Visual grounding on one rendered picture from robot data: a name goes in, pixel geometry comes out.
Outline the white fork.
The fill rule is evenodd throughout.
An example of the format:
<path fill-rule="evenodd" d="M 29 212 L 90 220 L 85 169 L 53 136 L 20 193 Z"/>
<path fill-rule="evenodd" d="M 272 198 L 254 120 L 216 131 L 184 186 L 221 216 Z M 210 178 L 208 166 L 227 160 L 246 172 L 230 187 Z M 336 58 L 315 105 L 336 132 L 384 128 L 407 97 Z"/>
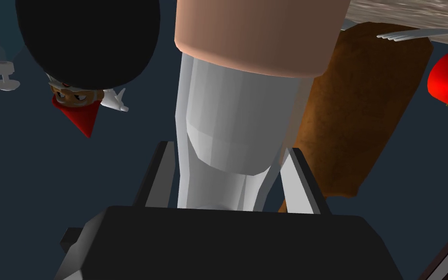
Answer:
<path fill-rule="evenodd" d="M 448 35 L 448 29 L 415 29 L 381 34 L 376 37 L 393 41 L 404 41 L 442 35 Z"/>

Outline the brown bread loaf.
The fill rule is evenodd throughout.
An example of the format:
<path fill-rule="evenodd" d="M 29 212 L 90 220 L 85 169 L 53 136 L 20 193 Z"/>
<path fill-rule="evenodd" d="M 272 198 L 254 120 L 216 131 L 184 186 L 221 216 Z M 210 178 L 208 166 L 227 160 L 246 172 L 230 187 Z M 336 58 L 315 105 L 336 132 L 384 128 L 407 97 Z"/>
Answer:
<path fill-rule="evenodd" d="M 417 91 L 431 41 L 381 38 L 407 30 L 365 22 L 341 31 L 327 70 L 314 79 L 294 147 L 323 198 L 357 195 Z"/>

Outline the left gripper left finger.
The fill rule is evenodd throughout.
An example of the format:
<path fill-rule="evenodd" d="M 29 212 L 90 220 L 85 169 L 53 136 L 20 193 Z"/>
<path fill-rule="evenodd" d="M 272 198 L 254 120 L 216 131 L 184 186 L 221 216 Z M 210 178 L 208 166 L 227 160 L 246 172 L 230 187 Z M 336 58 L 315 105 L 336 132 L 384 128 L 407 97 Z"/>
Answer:
<path fill-rule="evenodd" d="M 134 199 L 135 207 L 166 208 L 175 172 L 173 141 L 160 141 Z"/>

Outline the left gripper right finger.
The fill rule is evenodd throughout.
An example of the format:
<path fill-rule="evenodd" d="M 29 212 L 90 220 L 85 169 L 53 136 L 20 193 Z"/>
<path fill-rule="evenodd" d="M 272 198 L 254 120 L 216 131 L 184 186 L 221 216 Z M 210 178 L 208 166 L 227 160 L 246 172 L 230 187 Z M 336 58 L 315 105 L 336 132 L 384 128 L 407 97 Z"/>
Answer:
<path fill-rule="evenodd" d="M 331 214 L 299 148 L 285 151 L 280 175 L 288 213 Z"/>

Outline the grey bottle with pink band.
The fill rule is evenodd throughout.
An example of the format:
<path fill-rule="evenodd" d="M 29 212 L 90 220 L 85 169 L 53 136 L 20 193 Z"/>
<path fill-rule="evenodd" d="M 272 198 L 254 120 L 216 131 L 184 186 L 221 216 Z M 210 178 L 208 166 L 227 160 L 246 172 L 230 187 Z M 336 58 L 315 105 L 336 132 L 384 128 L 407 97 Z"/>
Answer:
<path fill-rule="evenodd" d="M 351 0 L 177 0 L 183 209 L 261 211 Z"/>

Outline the black gnome figurine red hat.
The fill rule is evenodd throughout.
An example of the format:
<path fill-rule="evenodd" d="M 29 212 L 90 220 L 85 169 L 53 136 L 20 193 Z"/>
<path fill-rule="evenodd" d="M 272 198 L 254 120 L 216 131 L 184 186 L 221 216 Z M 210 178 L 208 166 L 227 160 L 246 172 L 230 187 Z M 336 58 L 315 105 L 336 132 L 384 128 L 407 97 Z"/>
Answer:
<path fill-rule="evenodd" d="M 49 78 L 52 104 L 86 137 L 101 105 L 128 111 L 123 91 L 149 64 L 159 0 L 16 0 L 18 25 Z"/>

